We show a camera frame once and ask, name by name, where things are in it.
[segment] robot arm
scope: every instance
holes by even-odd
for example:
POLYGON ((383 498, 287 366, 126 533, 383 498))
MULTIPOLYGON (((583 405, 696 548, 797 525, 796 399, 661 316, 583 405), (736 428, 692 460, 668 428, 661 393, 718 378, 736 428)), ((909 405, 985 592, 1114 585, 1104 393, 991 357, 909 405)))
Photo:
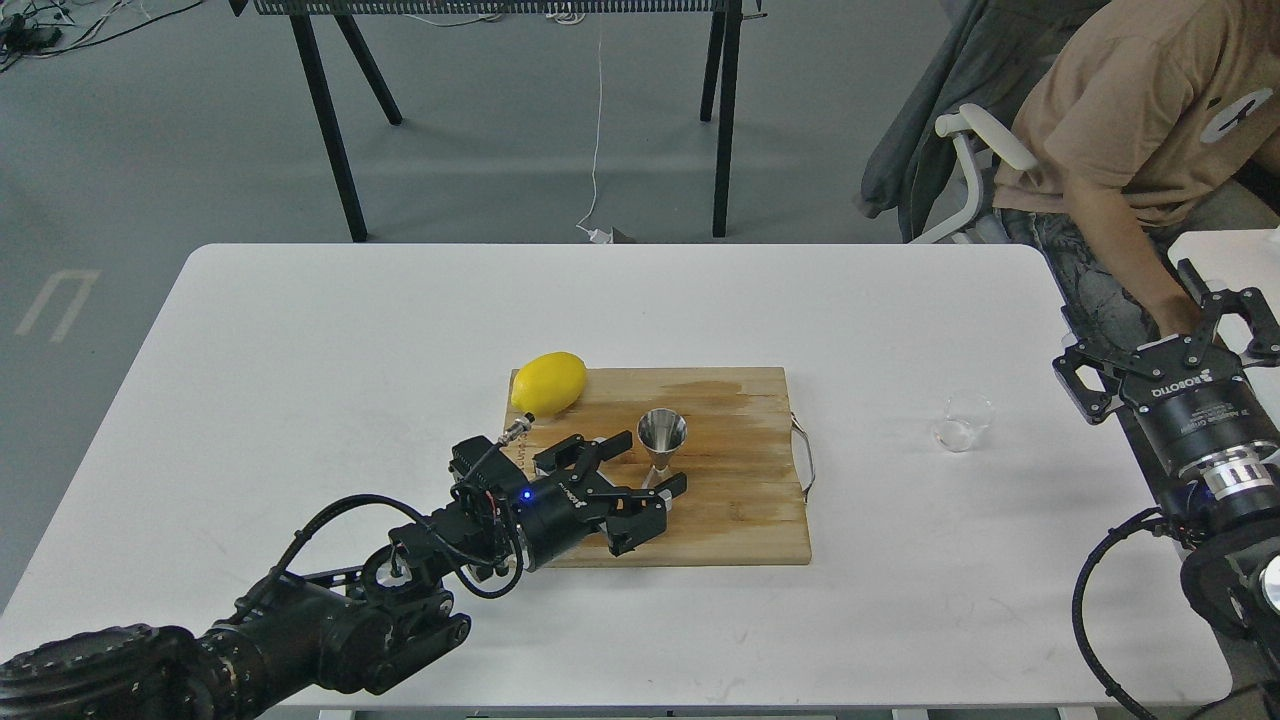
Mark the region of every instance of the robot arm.
POLYGON ((535 457, 539 471, 530 480, 497 452, 527 428, 526 420, 498 442, 475 437, 454 446, 453 501, 430 516, 379 496, 334 502, 237 601, 237 612, 200 638, 178 626, 109 628, 0 665, 0 717, 242 720, 312 684, 380 694, 466 641, 471 618, 453 612, 442 582, 449 574, 481 597, 500 597, 526 569, 595 532, 621 555, 666 530, 684 474, 632 491, 598 471, 631 447, 631 433, 604 442, 567 438, 535 457), (392 505, 413 521, 392 529, 390 543, 358 568, 287 571, 320 527, 369 503, 392 505), (481 582, 508 580, 484 591, 468 570, 481 582))
MULTIPOLYGON (((1280 325, 1257 288, 1211 292, 1189 264, 1179 270, 1203 307, 1193 334, 1129 355, 1085 338, 1066 348, 1055 370, 1089 423, 1111 414, 1120 418, 1160 506, 1157 518, 1143 523, 1134 518, 1123 532, 1169 534, 1190 551, 1180 573, 1189 605, 1217 632, 1252 641, 1275 685, 1280 682, 1280 489, 1277 468, 1265 460, 1280 448, 1280 430, 1258 404, 1244 368, 1280 365, 1280 325), (1252 333, 1239 355, 1215 342, 1220 320, 1230 314, 1243 318, 1252 333), (1102 389, 1085 386, 1078 375, 1082 368, 1097 370, 1102 389)), ((1111 538, 1107 543, 1114 544, 1111 538)), ((1091 556, 1091 562, 1097 559, 1091 556)), ((1087 564, 1082 571, 1076 607, 1091 569, 1087 564)), ((1079 625, 1076 637, 1089 659, 1079 625)), ((1125 702, 1132 698, 1096 660, 1091 667, 1108 694, 1139 717, 1149 716, 1125 702)))

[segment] stainless steel jigger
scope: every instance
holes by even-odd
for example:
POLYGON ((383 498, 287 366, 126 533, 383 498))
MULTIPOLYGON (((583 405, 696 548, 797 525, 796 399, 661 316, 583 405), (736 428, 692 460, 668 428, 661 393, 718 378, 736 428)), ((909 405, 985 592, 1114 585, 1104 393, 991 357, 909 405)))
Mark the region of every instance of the stainless steel jigger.
POLYGON ((672 473, 667 465, 671 464, 671 456, 689 438, 689 424, 685 423, 685 419, 680 413, 666 407, 650 410, 640 418, 636 436, 653 461, 653 468, 649 469, 649 474, 645 475, 644 484, 640 487, 648 488, 654 477, 660 480, 669 478, 672 473))

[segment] clear glass cup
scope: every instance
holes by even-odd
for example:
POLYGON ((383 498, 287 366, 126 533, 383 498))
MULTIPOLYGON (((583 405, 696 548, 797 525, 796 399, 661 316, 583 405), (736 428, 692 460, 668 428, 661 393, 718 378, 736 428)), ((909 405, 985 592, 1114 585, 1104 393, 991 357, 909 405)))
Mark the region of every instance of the clear glass cup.
POLYGON ((972 450, 992 420, 996 407, 980 392, 960 391, 947 398, 942 416, 933 421, 929 429, 933 439, 951 452, 972 450))

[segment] floor marking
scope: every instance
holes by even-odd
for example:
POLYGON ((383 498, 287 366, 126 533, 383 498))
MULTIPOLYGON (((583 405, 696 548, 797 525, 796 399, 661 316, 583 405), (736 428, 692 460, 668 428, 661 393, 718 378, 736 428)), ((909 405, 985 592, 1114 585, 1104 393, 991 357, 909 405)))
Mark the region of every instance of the floor marking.
POLYGON ((63 281, 78 281, 81 287, 76 291, 76 297, 72 299, 72 304, 63 313, 63 320, 54 328, 54 334, 49 336, 49 342, 61 342, 67 337, 67 333, 70 332, 76 316, 84 307, 84 301, 88 300, 88 293, 93 290, 93 283, 100 274, 102 274, 102 270, 58 270, 49 275, 49 279, 45 281, 45 287, 40 288, 40 295, 36 296, 36 301, 31 304, 31 309, 27 310, 27 314, 18 323, 13 334, 24 336, 31 332, 40 314, 45 310, 45 305, 49 304, 49 299, 54 296, 54 292, 63 281))

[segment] gray floor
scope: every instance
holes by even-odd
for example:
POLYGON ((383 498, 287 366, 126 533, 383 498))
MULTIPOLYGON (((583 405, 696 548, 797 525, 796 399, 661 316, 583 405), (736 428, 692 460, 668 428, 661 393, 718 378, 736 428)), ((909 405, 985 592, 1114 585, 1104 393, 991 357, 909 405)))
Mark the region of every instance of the gray floor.
MULTIPOLYGON (((147 3, 152 14, 177 6, 147 3)), ((864 219, 850 197, 946 14, 937 0, 767 9, 744 29, 727 241, 897 242, 892 214, 864 219)), ((113 27, 141 15, 124 19, 113 27)), ((582 242, 573 225, 593 192, 598 44, 604 111, 588 227, 712 241, 716 132, 696 120, 707 27, 695 15, 448 29, 362 18, 407 118, 393 128, 334 23, 317 18, 371 242, 582 242)), ((282 18, 234 18, 210 1, 0 76, 0 605, 187 255, 210 242, 347 241, 282 18), (46 281, 68 269, 100 274, 65 337, 51 336, 74 282, 24 328, 46 281)))

